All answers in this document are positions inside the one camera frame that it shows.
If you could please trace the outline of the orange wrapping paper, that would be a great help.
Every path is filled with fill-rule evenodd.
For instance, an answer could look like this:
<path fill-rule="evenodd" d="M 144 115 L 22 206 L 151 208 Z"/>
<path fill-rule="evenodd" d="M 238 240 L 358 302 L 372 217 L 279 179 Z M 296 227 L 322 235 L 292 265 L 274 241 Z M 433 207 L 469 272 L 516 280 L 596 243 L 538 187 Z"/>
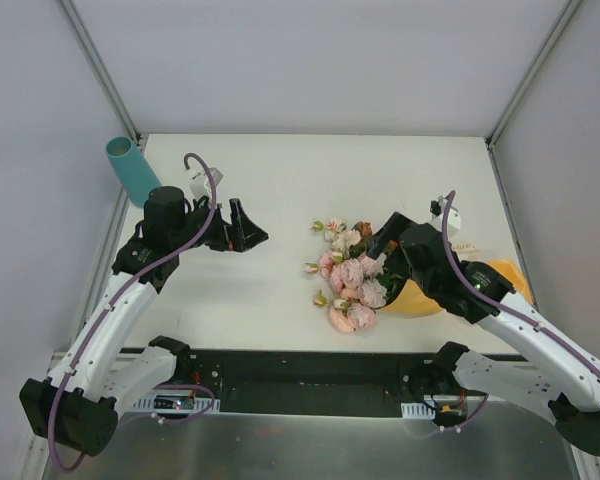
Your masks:
<path fill-rule="evenodd" d="M 531 289 L 517 264 L 511 259 L 490 260 L 487 262 L 498 273 L 510 281 L 515 290 L 533 304 Z M 415 282 L 408 280 L 398 296 L 380 309 L 381 312 L 400 315 L 427 316 L 438 313 L 442 308 L 432 299 L 426 297 Z"/>

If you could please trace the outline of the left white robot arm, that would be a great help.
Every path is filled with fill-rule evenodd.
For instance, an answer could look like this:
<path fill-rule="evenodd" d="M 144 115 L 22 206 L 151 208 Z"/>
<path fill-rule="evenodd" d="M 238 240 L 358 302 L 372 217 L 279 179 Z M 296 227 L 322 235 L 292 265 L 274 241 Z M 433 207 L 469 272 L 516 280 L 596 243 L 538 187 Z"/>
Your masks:
<path fill-rule="evenodd" d="M 118 251 L 104 294 L 91 318 L 45 379 L 29 379 L 19 399 L 33 433 L 81 455 L 100 454 L 121 416 L 160 384 L 184 387 L 191 377 L 190 348 L 165 336 L 118 371 L 111 369 L 135 323 L 179 266 L 179 256 L 206 246 L 246 252 L 267 233 L 229 202 L 230 220 L 211 196 L 188 201 L 174 186 L 153 189 L 143 218 Z"/>

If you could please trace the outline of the cream ribbon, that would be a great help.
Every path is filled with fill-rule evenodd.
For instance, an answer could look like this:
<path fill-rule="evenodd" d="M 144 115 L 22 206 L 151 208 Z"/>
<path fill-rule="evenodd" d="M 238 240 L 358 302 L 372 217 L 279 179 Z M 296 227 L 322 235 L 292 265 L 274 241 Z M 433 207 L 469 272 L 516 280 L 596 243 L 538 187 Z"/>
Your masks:
<path fill-rule="evenodd" d="M 457 253 L 469 254 L 469 253 L 474 253 L 474 252 L 479 251 L 479 249 L 475 245 L 470 244 L 470 243 L 452 244 L 451 247 L 452 247 L 452 250 Z"/>

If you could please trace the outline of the pink artificial flower bouquet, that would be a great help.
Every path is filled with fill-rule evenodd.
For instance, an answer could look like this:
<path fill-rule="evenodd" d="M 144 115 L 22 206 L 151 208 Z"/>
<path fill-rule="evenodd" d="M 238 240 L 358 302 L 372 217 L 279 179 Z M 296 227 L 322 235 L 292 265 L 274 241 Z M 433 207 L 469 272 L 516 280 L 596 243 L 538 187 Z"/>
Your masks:
<path fill-rule="evenodd" d="M 319 275 L 329 284 L 329 295 L 318 291 L 313 304 L 328 310 L 331 325 L 341 333 L 371 330 L 377 324 L 377 311 L 395 297 L 397 279 L 385 267 L 387 254 L 367 255 L 366 241 L 373 235 L 368 222 L 349 227 L 341 217 L 326 222 L 316 220 L 311 230 L 321 234 L 327 250 L 316 262 L 305 265 L 310 275 Z"/>

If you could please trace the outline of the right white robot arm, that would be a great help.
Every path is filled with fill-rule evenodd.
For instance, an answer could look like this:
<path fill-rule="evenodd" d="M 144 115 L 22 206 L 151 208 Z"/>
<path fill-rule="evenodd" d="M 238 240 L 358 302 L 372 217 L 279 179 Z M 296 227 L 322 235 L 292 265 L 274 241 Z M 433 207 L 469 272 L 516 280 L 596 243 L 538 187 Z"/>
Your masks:
<path fill-rule="evenodd" d="M 366 240 L 366 253 L 376 259 L 391 248 L 386 262 L 391 273 L 414 281 L 444 310 L 498 337 L 537 371 L 491 364 L 449 342 L 430 369 L 432 387 L 446 395 L 463 387 L 499 397 L 600 457 L 600 360 L 545 319 L 493 267 L 460 260 L 448 240 L 452 225 L 444 216 L 419 224 L 395 212 Z"/>

